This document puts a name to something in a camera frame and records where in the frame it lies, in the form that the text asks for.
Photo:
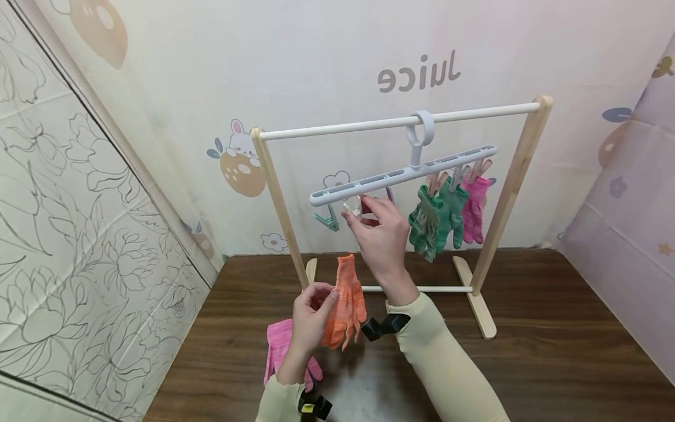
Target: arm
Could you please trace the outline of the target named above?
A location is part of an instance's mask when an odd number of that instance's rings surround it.
[[[307,363],[321,343],[338,296],[330,284],[312,283],[293,303],[291,343],[279,372],[265,386],[255,422],[300,422],[298,403],[304,391]]]
[[[387,303],[387,311],[410,316],[396,339],[441,420],[508,422],[497,394],[426,294],[401,307]]]
[[[431,299],[419,292],[405,269],[410,231],[407,220],[390,201],[368,196],[362,200],[379,221],[361,222],[351,213],[342,215],[354,232],[363,259],[387,295],[387,311],[410,316],[396,338],[436,412],[446,422],[507,422],[494,390],[452,336]]]

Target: pink glove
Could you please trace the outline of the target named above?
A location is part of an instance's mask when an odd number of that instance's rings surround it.
[[[464,220],[464,241],[466,243],[483,243],[483,203],[490,181],[478,177],[472,184],[462,183],[462,188],[468,193],[468,199],[462,210]]]
[[[284,319],[267,326],[267,366],[265,368],[265,380],[263,385],[267,385],[269,378],[273,373],[277,373],[284,361],[284,356],[291,344],[291,334],[293,332],[293,320]],[[314,356],[309,359],[307,370],[304,373],[304,391],[310,392],[314,388],[313,378],[317,381],[323,379],[323,371]]]

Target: black wrist strap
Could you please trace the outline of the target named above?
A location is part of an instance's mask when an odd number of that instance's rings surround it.
[[[361,332],[368,340],[374,342],[385,334],[398,333],[403,327],[408,325],[409,321],[409,315],[403,313],[390,313],[381,323],[378,323],[375,318],[370,318],[361,327]]]
[[[328,419],[328,414],[332,408],[332,403],[326,400],[324,396],[319,396],[312,402],[304,392],[300,395],[300,401],[298,402],[298,412],[300,413],[311,413],[318,419],[325,421]]]

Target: hand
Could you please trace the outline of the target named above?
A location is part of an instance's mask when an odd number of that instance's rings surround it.
[[[340,294],[328,283],[312,283],[293,302],[293,333],[277,381],[301,384],[309,358],[321,344],[326,321]]]
[[[411,303],[419,296],[417,287],[406,271],[404,257],[410,226],[388,199],[361,196],[364,205],[371,209],[378,221],[358,218],[342,211],[349,228],[361,247],[363,260],[373,272],[377,283],[393,306]]]
[[[328,315],[338,303],[335,286],[312,283],[293,302],[293,335],[291,347],[312,354],[321,344]]]

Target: wooden clothes rack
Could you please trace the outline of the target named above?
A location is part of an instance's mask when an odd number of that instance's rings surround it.
[[[462,286],[418,286],[421,292],[447,292],[447,293],[465,293],[476,317],[481,333],[486,340],[492,339],[497,335],[497,328],[494,320],[481,295],[481,288],[485,277],[494,258],[495,251],[499,245],[506,222],[513,210],[518,191],[522,186],[527,169],[535,153],[541,133],[546,126],[546,121],[553,107],[553,99],[547,96],[538,96],[532,103],[506,105],[502,107],[490,107],[486,109],[475,109],[466,111],[453,111],[449,113],[440,113],[431,115],[435,123],[455,122],[459,120],[480,119],[485,117],[495,117],[502,115],[515,115],[527,113],[527,119],[522,127],[520,139],[516,146],[516,151],[511,160],[504,186],[499,194],[499,201],[495,214],[490,223],[490,227],[485,237],[485,243],[481,249],[478,263],[473,272],[471,272],[468,263],[460,257],[453,257],[452,262],[462,280]],[[338,124],[332,126],[319,126],[315,128],[280,130],[276,132],[264,132],[260,128],[253,128],[250,131],[251,138],[258,152],[261,167],[265,172],[265,179],[269,187],[275,210],[279,216],[279,222],[283,234],[286,237],[288,248],[293,259],[293,264],[300,279],[300,285],[305,289],[314,281],[317,260],[311,259],[305,266],[300,255],[298,242],[293,232],[291,220],[288,215],[288,209],[284,202],[284,196],[281,192],[279,179],[274,169],[272,156],[267,147],[267,141],[276,139],[299,138],[302,136],[316,136],[324,134],[336,134],[345,132],[360,132],[363,130],[374,130],[382,128],[396,128],[422,124],[422,118],[418,116],[400,117],[396,119],[375,120],[372,122],[358,122],[351,124]],[[381,292],[379,286],[363,286],[364,292]]]

